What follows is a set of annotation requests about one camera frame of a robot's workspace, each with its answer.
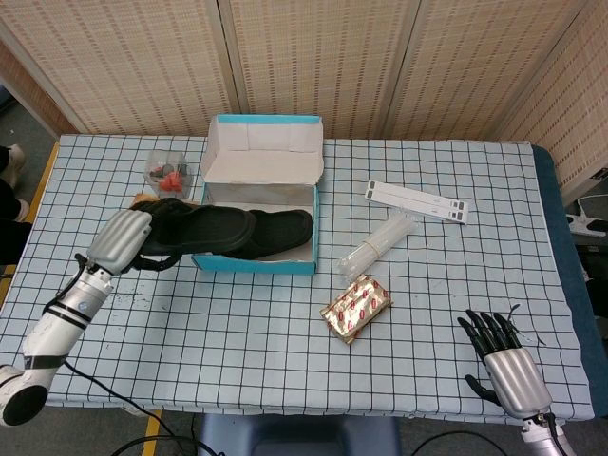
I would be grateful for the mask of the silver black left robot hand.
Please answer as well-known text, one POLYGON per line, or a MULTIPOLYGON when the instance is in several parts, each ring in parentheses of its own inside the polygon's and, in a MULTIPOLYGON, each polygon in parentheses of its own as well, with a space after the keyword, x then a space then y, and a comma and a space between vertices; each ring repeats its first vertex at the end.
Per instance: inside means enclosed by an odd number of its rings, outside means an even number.
POLYGON ((163 260, 143 256, 142 247, 152 232, 152 216, 142 211, 123 209, 112 216, 86 251, 90 271, 104 269, 119 276, 130 269, 160 272, 173 267, 181 255, 161 254, 163 260))

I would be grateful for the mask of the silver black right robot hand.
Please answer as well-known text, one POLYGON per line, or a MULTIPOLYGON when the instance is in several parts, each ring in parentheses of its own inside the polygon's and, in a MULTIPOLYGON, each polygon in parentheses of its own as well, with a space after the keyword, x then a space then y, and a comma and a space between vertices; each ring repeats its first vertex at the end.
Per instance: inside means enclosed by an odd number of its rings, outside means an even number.
POLYGON ((499 313, 468 309, 458 323, 485 366, 492 385, 487 389, 472 375, 465 377, 483 400, 517 419, 530 419, 550 411, 553 399, 529 351, 517 337, 512 323, 499 313))

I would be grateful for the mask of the black slipper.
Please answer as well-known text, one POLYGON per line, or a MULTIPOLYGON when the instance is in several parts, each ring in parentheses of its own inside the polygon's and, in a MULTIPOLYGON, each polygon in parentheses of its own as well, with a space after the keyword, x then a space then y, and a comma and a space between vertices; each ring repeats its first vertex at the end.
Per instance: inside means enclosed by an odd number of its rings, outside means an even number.
POLYGON ((140 201, 131 208, 152 216, 151 233, 141 249, 147 256, 230 253, 245 245, 256 228, 253 214, 234 207, 167 198, 140 201))
POLYGON ((250 210, 256 227, 245 244, 223 253, 225 257, 254 260, 291 250, 307 243, 313 234, 314 221, 304 210, 265 212, 250 210))

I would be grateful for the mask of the blue cardboard shoe box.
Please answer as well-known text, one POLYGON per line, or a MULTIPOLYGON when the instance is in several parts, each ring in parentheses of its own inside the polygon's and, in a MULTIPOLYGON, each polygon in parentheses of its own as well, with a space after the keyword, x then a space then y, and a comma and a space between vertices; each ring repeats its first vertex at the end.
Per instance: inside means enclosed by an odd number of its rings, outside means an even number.
POLYGON ((254 260, 196 254, 204 270, 311 275, 319 244, 318 184, 324 171, 323 123, 316 115, 220 114, 210 123, 200 160, 206 205, 244 211, 304 210, 313 217, 310 240, 254 260))

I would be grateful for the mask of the black object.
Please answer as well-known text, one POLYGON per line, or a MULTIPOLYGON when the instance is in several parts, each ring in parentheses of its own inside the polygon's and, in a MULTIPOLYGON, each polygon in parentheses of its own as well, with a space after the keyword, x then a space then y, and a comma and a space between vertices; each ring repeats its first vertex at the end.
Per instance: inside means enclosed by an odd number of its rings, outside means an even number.
POLYGON ((18 263, 31 228, 29 222, 0 218, 0 266, 18 263))

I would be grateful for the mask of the black thread piece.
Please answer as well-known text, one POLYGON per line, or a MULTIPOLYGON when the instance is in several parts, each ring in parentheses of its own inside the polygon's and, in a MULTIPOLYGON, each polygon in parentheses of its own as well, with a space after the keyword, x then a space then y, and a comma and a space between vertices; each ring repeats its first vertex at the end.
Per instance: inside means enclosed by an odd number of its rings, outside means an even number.
POLYGON ((532 335, 528 335, 527 333, 522 332, 515 324, 513 320, 514 312, 516 312, 520 308, 520 304, 514 304, 510 306, 509 312, 507 314, 507 322, 512 328, 513 332, 522 338, 528 344, 534 344, 538 346, 546 346, 546 343, 541 340, 541 338, 535 333, 532 335))

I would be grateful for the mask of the clear bag red items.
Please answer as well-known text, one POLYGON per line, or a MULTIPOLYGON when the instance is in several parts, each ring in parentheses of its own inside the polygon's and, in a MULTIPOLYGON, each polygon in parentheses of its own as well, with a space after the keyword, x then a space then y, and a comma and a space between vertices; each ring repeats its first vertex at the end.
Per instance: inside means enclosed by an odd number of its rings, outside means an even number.
POLYGON ((183 152, 154 149, 148 153, 143 177, 159 198, 185 200, 194 174, 183 152))

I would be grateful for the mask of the gold foil pack red print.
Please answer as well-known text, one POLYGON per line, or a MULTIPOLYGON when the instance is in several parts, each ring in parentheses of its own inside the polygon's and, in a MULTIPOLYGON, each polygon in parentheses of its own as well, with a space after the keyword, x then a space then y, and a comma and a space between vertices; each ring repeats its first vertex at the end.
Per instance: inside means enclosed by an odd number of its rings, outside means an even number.
POLYGON ((389 291, 377 280, 360 275, 344 293, 324 307, 320 315, 340 340, 351 344, 391 302, 389 291))

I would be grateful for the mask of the white chair base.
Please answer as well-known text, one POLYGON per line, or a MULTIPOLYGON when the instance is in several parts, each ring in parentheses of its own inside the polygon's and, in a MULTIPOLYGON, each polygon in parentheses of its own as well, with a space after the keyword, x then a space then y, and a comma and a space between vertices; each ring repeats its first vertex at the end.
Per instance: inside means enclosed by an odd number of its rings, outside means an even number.
MULTIPOLYGON (((588 196, 588 199, 608 197, 608 194, 600 194, 588 196)), ((573 235, 585 236, 591 238, 605 238, 608 235, 608 220, 602 218, 588 217, 582 207, 582 201, 587 199, 582 197, 576 200, 576 205, 579 208, 579 213, 567 214, 569 230, 573 235)))

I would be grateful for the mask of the bundle of clear sticks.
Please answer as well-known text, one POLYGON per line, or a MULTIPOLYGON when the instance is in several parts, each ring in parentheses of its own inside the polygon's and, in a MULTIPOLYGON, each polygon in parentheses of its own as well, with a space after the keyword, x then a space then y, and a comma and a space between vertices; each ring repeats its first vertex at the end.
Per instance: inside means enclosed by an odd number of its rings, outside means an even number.
POLYGON ((414 233, 417 225, 418 222, 406 213, 392 214, 360 245, 338 261, 337 272, 353 282, 390 248, 414 233))

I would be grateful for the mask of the dark blue padded table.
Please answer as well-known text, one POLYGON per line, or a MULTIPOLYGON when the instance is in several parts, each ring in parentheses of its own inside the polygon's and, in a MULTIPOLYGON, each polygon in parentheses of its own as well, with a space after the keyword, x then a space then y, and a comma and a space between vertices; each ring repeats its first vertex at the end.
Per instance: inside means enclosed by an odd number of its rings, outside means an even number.
POLYGON ((580 259, 566 221, 553 160, 540 146, 532 145, 532 151, 541 204, 560 283, 572 314, 574 329, 578 337, 582 338, 584 335, 597 333, 598 328, 583 279, 580 259))

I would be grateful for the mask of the checked light blue tablecloth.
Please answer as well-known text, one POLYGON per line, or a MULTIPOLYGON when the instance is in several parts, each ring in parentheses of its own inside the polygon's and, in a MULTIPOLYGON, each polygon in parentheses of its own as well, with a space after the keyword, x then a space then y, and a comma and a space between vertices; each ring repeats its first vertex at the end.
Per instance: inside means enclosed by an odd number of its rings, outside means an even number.
MULTIPOLYGON (((105 222, 143 190, 151 148, 199 164, 203 138, 72 136, 58 155, 0 312, 0 364, 23 366, 22 344, 45 305, 77 272, 105 222)), ((360 413, 502 421, 468 374, 485 367, 457 319, 499 313, 520 338, 562 420, 597 414, 525 142, 328 140, 318 185, 312 275, 213 272, 190 258, 163 272, 130 271, 71 350, 46 405, 97 405, 115 390, 151 408, 360 413), (344 289, 339 258, 387 217, 365 201, 369 180, 465 200, 467 224, 422 220, 370 268, 391 306, 351 344, 320 311, 344 289)))

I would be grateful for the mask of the white flat strip package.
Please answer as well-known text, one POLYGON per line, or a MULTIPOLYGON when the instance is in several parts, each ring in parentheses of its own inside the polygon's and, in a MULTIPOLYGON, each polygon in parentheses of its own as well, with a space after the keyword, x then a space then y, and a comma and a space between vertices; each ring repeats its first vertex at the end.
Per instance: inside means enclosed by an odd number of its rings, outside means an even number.
POLYGON ((468 204, 460 199, 445 198, 404 186, 370 180, 364 193, 366 200, 385 204, 414 214, 467 224, 468 204))

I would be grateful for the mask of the blue chair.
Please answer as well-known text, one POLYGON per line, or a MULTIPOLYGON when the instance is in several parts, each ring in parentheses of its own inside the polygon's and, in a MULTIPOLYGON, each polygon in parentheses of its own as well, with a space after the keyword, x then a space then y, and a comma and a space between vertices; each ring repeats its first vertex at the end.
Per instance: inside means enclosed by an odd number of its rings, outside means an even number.
POLYGON ((199 439, 225 456, 402 456, 392 417, 205 414, 199 439))

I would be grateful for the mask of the bamboo folding screen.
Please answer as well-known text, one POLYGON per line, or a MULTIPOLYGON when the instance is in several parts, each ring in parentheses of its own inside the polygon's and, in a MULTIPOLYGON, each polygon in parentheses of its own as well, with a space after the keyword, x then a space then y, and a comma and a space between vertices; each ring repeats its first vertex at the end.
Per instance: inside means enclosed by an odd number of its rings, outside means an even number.
POLYGON ((608 0, 0 0, 0 82, 54 136, 527 140, 565 201, 608 179, 608 0))

